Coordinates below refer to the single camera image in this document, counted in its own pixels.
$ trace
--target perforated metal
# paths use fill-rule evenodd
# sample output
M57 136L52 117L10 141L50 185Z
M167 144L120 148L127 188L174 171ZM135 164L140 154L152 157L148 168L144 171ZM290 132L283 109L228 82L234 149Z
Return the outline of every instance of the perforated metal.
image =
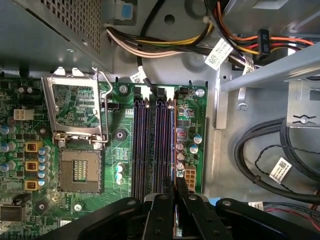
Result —
M78 36L83 33L89 42L83 44L100 53L100 26L102 0L40 0Z

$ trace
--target motherboard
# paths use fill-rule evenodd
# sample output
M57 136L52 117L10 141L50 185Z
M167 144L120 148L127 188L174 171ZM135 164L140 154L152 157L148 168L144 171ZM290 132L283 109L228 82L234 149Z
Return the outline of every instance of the motherboard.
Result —
M121 198L143 201L163 177L201 192L207 89L97 86L98 95L53 85L53 119L43 80L0 80L0 239L36 239ZM100 129L108 141L66 136L53 122Z

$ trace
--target white wire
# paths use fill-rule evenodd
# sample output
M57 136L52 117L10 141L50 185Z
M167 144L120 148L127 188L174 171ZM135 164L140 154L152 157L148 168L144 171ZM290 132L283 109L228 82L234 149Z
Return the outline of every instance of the white wire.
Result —
M180 51L144 52L144 51L141 51L141 50L137 50L137 49L129 46L125 42L121 41L114 34L112 34L112 32L110 32L108 29L107 29L107 33L120 47L122 47L123 49L125 49L129 53L132 53L132 54L134 54L136 56L140 56L142 58L149 58L149 59L165 58L165 57L170 57L170 56L173 56L173 55L177 55L177 54L182 54L183 53L183 52L180 52Z

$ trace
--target gray metal surface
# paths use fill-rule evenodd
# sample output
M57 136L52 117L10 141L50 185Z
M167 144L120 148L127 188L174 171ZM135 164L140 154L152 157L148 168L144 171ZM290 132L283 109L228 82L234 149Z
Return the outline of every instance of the gray metal surface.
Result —
M3 68L30 68L31 71L46 72L61 65L66 69L77 66L83 72L92 72L92 66L100 70L112 69L113 50L103 32L98 54L90 47L86 36L78 36L40 0L2 1L0 14Z
M221 85L223 92L270 82L283 82L320 73L320 43L281 58Z
M246 36L267 28L272 35L320 38L319 15L315 0L231 0L224 22L232 33Z
M291 81L286 125L292 128L320 128L319 101L318 81Z

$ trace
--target black cable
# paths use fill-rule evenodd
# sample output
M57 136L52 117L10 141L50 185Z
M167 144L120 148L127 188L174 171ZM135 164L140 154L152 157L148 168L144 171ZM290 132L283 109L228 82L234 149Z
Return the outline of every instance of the black cable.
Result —
M204 6L205 9L207 11L207 13L209 14L209 17L211 19L211 21L213 22L213 25L216 29L216 31L218 32L218 34L220 35L220 37L222 37L237 53L238 55L243 58L243 54L242 52L234 45L234 43L230 40L230 37L228 36L228 34L226 33L226 31L224 30L224 28L222 27L219 19L215 16L214 14L214 9L216 8L218 0L204 0Z
M287 120L285 119L281 124L280 143L283 146L289 146L289 147L282 148L288 162L291 163L297 170L299 170L302 174L304 174L308 178L320 183L320 173L314 171L312 168L307 166L301 160L301 158L296 154L296 152L292 149L293 146L290 140L289 130L290 128L287 127Z
M319 204L320 203L320 197L315 196L315 195L310 195L310 194L302 194L302 193L293 193L289 191L285 191L282 189L279 189L277 187L274 187L266 182L264 182L261 179L261 176L255 175L251 172L251 170L248 168L245 157L244 157L244 146L247 141L254 139L256 137L264 136L264 135L269 135L273 133L277 133L280 130L280 125L271 125L269 124L270 122L262 123L259 124L258 126L254 126L251 128L254 131L247 131L247 133L240 139L240 141L235 145L234 148L234 160L239 168L239 170L242 172L242 174L248 178L250 181L252 181L254 184L257 184L261 188L272 192L274 194L293 199L296 201L300 202L305 202L305 203L311 203L311 204Z

